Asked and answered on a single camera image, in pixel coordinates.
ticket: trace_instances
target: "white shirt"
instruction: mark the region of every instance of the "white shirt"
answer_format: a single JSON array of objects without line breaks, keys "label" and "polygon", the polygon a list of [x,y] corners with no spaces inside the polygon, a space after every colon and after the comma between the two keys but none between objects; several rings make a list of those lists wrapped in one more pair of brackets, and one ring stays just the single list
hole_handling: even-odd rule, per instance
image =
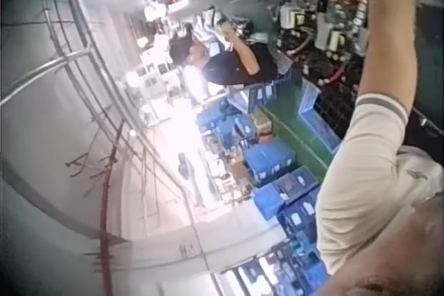
[{"label": "white shirt", "polygon": [[329,274],[443,190],[441,165],[417,148],[401,147],[407,121],[392,98],[357,99],[316,204],[318,249]]}]

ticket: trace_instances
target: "wire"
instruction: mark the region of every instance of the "wire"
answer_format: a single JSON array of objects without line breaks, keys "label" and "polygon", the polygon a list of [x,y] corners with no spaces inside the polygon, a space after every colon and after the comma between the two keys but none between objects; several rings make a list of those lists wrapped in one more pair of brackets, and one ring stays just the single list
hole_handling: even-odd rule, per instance
[{"label": "wire", "polygon": [[287,51],[287,55],[295,55],[299,52],[301,52],[308,43],[312,40],[313,34],[310,31],[306,31],[307,37],[305,38],[304,42],[302,42],[296,49]]},{"label": "wire", "polygon": [[345,62],[341,64],[341,66],[338,68],[336,72],[334,72],[330,77],[326,78],[324,80],[325,83],[333,83],[341,78],[345,70]]}]

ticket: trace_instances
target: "hand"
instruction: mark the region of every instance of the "hand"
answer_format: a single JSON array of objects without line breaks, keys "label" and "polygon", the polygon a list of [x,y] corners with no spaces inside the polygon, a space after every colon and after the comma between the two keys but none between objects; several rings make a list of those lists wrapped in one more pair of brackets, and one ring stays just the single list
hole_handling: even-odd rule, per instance
[{"label": "hand", "polygon": [[234,29],[231,27],[230,22],[224,22],[221,26],[221,32],[223,33],[223,35],[225,36],[225,38],[229,41],[231,41],[231,39],[236,35],[236,32],[234,31]]}]

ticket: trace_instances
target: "black hair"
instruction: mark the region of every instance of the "black hair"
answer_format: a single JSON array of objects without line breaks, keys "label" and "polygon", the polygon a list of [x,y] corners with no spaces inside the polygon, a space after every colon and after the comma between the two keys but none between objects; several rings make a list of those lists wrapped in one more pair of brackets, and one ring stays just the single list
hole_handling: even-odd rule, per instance
[{"label": "black hair", "polygon": [[189,34],[184,37],[175,36],[169,41],[169,56],[176,66],[185,65],[192,45],[193,38]]}]

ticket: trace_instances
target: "shirt sleeve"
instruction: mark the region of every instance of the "shirt sleeve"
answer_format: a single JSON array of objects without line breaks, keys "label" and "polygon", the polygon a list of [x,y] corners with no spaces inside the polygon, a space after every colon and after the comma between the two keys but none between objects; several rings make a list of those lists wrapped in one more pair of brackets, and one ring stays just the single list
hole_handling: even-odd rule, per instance
[{"label": "shirt sleeve", "polygon": [[396,156],[407,121],[407,111],[392,98],[357,99],[316,204],[318,249],[329,274],[375,239],[399,210]]}]

